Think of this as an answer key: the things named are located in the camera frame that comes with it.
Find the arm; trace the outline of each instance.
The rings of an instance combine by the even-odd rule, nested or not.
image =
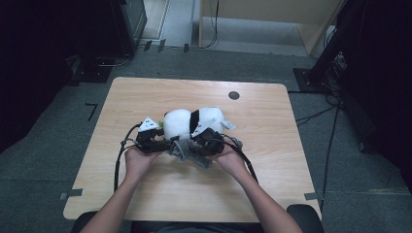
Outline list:
[[[294,219],[254,180],[235,151],[224,147],[222,153],[210,158],[243,187],[265,232],[302,232]]]
[[[144,154],[135,147],[125,153],[126,175],[118,190],[82,232],[119,232],[124,215],[140,180],[160,153]]]

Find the black chair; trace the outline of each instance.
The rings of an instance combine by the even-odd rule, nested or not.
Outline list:
[[[304,233],[325,233],[318,214],[311,206],[290,205],[287,208],[287,212],[293,217]],[[81,232],[96,213],[87,212],[79,216],[72,228],[72,233]]]

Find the black strap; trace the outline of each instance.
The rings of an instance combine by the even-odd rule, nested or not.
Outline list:
[[[199,110],[196,110],[190,114],[190,124],[189,124],[190,134],[192,134],[194,130],[196,129],[197,124],[199,123],[199,120],[200,120]]]
[[[246,154],[241,151],[239,148],[237,148],[236,146],[228,143],[228,142],[224,142],[226,145],[230,146],[235,152],[237,152],[242,158],[243,160],[246,162],[246,165],[248,166],[249,172],[251,173],[252,177],[255,179],[255,181],[257,181],[258,183],[258,177],[255,173],[254,167],[252,166],[251,160],[249,160],[249,158],[246,156]]]
[[[124,152],[124,150],[125,150],[124,146],[126,145],[127,139],[129,138],[131,132],[132,132],[135,128],[140,127],[140,125],[141,125],[141,124],[136,124],[136,125],[134,125],[134,126],[128,131],[128,133],[126,134],[126,137],[124,138],[124,141],[121,141],[121,148],[120,148],[120,151],[119,151],[118,160],[116,161],[116,168],[115,168],[115,186],[114,186],[114,191],[118,190],[118,187],[119,187],[120,158],[121,158],[121,155],[123,154],[123,152]]]

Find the table top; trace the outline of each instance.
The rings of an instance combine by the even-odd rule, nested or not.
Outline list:
[[[237,91],[240,98],[229,98]],[[113,194],[120,141],[128,130],[146,117],[163,120],[176,109],[195,111],[217,107],[225,119],[237,125],[225,130],[244,144],[259,184],[281,206],[312,206],[306,201],[314,192],[308,165],[294,121],[286,88],[275,83],[116,78],[97,121],[73,188],[82,196],[69,197],[66,218],[98,211]],[[120,183],[124,178],[121,157]],[[183,163],[168,153],[154,161],[141,180],[125,219],[255,222],[258,218],[242,187],[217,163],[203,169],[191,160]]]

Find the black cable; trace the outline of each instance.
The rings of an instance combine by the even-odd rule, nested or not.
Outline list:
[[[221,134],[221,135],[224,136],[224,137],[226,137],[226,138],[228,138],[228,139],[230,139],[230,141],[232,141],[233,144],[236,145],[236,147],[237,147],[238,149],[242,149],[243,145],[242,145],[242,143],[241,143],[239,140],[237,140],[237,139],[234,138],[234,137],[230,137],[230,136],[228,136],[228,135],[225,135],[225,134]]]
[[[230,143],[228,143],[224,140],[219,140],[219,139],[210,139],[210,140],[226,144],[226,145],[230,146],[237,154],[239,154],[240,157],[245,161],[246,165],[248,166],[249,172],[251,173],[252,177],[258,183],[258,177],[255,173],[254,167],[252,166],[252,162],[251,162],[251,160],[249,160],[249,158],[246,156],[246,154],[243,151],[241,151],[238,147],[234,146],[233,144],[230,144]]]
[[[303,92],[300,90],[288,90],[288,94],[317,94],[318,92],[315,93],[309,93],[309,92]]]
[[[325,33],[325,35],[324,35],[324,48],[327,46],[327,44],[329,44],[329,37],[331,35],[334,35],[335,32],[336,32],[336,27],[333,28],[333,30],[331,32],[329,32],[329,35],[327,35],[327,38],[326,38],[326,33]]]
[[[322,195],[324,196],[324,198],[322,198],[322,200],[321,200],[321,205],[320,205],[321,212],[324,209],[325,192],[326,192],[326,185],[327,185],[327,168],[328,168],[328,165],[329,165],[330,150],[331,150],[331,147],[332,147],[333,136],[334,136],[334,132],[335,132],[335,129],[336,129],[336,121],[337,121],[338,113],[339,113],[339,108],[336,108],[336,113],[335,113],[333,126],[332,126],[332,133],[330,135],[329,145],[327,146],[325,174],[324,174],[324,186],[322,188]]]
[[[330,108],[328,108],[328,109],[326,109],[326,110],[320,111],[320,112],[318,112],[318,113],[316,113],[316,114],[314,114],[314,115],[306,116],[306,117],[297,119],[296,122],[306,119],[306,120],[303,121],[302,123],[299,123],[299,124],[297,125],[297,127],[299,127],[299,126],[302,125],[302,124],[307,123],[311,118],[313,118],[313,117],[318,117],[318,116],[320,116],[321,114],[324,114],[324,113],[326,113],[327,111],[329,111],[329,110],[331,110],[331,109],[333,109],[333,108],[335,108],[335,107],[337,107],[337,106],[332,106],[332,107],[330,107]]]
[[[199,49],[201,49],[201,50],[208,49],[218,41],[218,15],[219,15],[219,0],[218,0],[217,5],[216,5],[215,24],[212,21],[212,27],[215,30],[215,35],[212,38],[212,41],[209,43],[208,46],[200,47]]]
[[[121,155],[123,154],[123,152],[124,152],[126,149],[130,148],[130,147],[125,148],[124,146],[126,145],[127,141],[130,140],[130,139],[129,139],[129,136],[130,136],[131,132],[132,132],[135,128],[139,127],[139,126],[140,126],[140,124],[136,124],[136,125],[134,125],[133,127],[131,127],[131,129],[130,129],[130,130],[128,131],[128,133],[126,134],[126,137],[124,137],[124,140],[120,142],[121,148],[120,148],[120,151],[119,151],[118,160],[116,160],[116,168],[115,168],[114,191],[116,191],[116,190],[118,189],[118,186],[119,186],[119,168],[120,168],[120,158],[121,158]]]
[[[96,59],[96,61],[98,61],[98,60],[101,59],[102,57],[104,57],[104,56],[97,56],[95,59]],[[126,55],[126,59],[125,59],[123,62],[121,62],[121,63],[106,65],[106,64],[100,64],[99,62],[97,62],[97,66],[100,66],[100,67],[118,67],[118,66],[122,66],[122,65],[124,65],[125,63],[127,63],[127,61],[129,61],[130,58],[131,58],[131,55],[130,55],[130,54],[127,54],[127,55]]]

